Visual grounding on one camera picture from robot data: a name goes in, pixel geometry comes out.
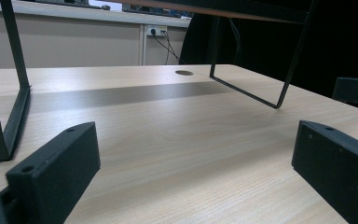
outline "wall socket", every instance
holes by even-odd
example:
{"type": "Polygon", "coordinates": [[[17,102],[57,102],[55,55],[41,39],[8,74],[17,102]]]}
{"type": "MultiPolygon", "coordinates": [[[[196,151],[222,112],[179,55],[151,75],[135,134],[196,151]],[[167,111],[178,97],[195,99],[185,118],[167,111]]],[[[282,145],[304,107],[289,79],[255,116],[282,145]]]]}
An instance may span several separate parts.
{"type": "Polygon", "coordinates": [[[167,26],[163,25],[147,25],[147,35],[152,35],[152,30],[156,30],[156,36],[165,36],[164,32],[167,32],[167,26]]]}

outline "table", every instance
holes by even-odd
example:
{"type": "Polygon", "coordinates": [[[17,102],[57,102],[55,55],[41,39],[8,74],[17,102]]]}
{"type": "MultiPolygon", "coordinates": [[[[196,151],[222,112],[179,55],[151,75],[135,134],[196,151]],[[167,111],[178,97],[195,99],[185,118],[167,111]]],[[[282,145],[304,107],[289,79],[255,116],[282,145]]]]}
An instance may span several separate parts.
{"type": "MultiPolygon", "coordinates": [[[[301,119],[358,139],[358,108],[290,86],[275,110],[209,79],[209,68],[28,69],[30,111],[15,159],[0,163],[0,190],[15,164],[95,121],[102,169],[67,223],[345,223],[291,159],[301,119]]],[[[233,65],[216,74],[271,100],[282,86],[233,65]]],[[[16,78],[0,69],[3,126],[16,78]]]]}

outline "round hole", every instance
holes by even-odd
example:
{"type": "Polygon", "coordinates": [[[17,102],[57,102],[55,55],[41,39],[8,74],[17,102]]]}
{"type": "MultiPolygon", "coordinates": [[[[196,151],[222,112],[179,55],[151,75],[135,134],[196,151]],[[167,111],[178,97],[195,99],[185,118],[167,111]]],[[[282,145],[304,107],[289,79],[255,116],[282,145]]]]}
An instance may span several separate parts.
{"type": "Polygon", "coordinates": [[[178,70],[175,73],[178,75],[182,75],[182,76],[193,76],[194,75],[194,73],[185,71],[185,70],[178,70]]]}
{"type": "Polygon", "coordinates": [[[27,166],[27,167],[22,168],[21,171],[22,171],[23,173],[27,173],[27,172],[32,171],[33,169],[34,169],[33,166],[27,166]]]}

